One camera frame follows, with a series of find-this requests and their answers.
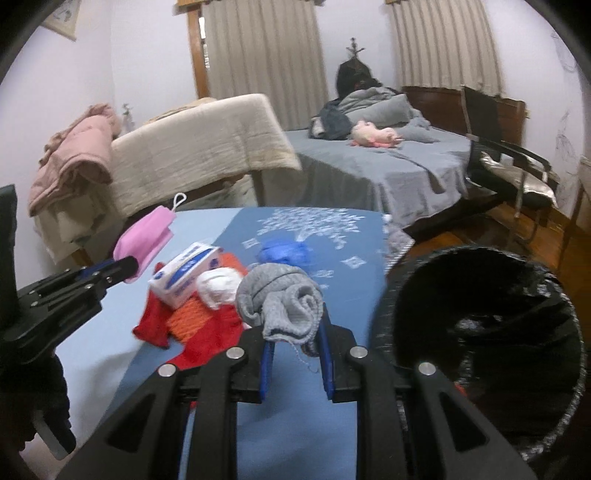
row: pink face mask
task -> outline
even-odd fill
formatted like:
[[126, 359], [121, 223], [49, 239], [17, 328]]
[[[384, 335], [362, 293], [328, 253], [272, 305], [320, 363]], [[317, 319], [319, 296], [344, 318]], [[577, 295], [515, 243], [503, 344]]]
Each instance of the pink face mask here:
[[173, 209], [159, 206], [148, 215], [135, 222], [121, 235], [113, 250], [113, 259], [132, 256], [139, 264], [137, 273], [125, 280], [126, 283], [133, 283], [148, 268], [154, 257], [164, 248], [173, 237], [170, 231], [170, 224], [176, 218], [176, 209], [187, 200], [184, 193], [177, 193], [174, 196]]

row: black chair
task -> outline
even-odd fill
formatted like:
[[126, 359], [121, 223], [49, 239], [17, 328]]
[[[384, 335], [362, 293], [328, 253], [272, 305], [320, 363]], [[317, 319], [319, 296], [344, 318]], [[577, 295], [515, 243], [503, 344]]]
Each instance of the black chair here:
[[[554, 203], [553, 193], [558, 188], [558, 177], [545, 158], [519, 145], [503, 141], [494, 97], [462, 86], [462, 109], [467, 137], [472, 141], [466, 170], [467, 180], [495, 192], [501, 200], [515, 206], [512, 225], [503, 225], [509, 230], [506, 244], [495, 246], [510, 249], [515, 241], [518, 247], [513, 247], [513, 250], [529, 255], [531, 251], [528, 244], [535, 237], [541, 213]], [[501, 154], [510, 156], [513, 165], [502, 163]], [[527, 238], [517, 235], [523, 207], [536, 212], [534, 228]]]

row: gray bed sheet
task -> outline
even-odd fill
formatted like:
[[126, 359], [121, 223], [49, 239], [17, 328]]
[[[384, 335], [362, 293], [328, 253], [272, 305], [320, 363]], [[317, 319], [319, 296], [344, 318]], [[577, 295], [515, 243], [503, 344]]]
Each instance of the gray bed sheet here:
[[341, 207], [389, 213], [406, 228], [445, 210], [466, 194], [470, 141], [437, 128], [439, 142], [404, 141], [398, 148], [352, 147], [349, 141], [308, 138], [287, 132], [297, 152], [305, 185], [286, 192], [297, 206]]

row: blue table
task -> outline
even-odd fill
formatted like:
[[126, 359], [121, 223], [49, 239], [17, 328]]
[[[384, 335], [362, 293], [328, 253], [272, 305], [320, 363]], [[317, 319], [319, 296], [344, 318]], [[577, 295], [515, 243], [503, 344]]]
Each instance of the blue table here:
[[[244, 265], [252, 266], [261, 242], [304, 240], [313, 250], [310, 275], [323, 290], [332, 322], [351, 329], [364, 344], [385, 287], [386, 263], [399, 260], [413, 244], [396, 227], [385, 228], [380, 213], [347, 209], [194, 210], [179, 212], [171, 230], [174, 238], [141, 278], [110, 289], [103, 311], [57, 350], [79, 445], [109, 411], [182, 350], [173, 341], [164, 351], [138, 341], [131, 333], [143, 312], [147, 280], [157, 261], [168, 261], [199, 241], [224, 247]], [[356, 406], [328, 402], [322, 375], [311, 371], [319, 371], [318, 360], [305, 360], [310, 367], [290, 345], [278, 344], [266, 402], [239, 405], [241, 480], [355, 478]], [[41, 479], [54, 478], [63, 465], [38, 438], [27, 446], [24, 458]]]

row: hanging wall picture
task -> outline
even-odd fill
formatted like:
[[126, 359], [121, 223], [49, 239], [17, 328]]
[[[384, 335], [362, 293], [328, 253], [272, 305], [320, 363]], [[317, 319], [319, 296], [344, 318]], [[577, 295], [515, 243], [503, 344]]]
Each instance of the hanging wall picture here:
[[82, 0], [66, 0], [42, 25], [70, 40], [76, 40], [76, 21], [81, 2]]

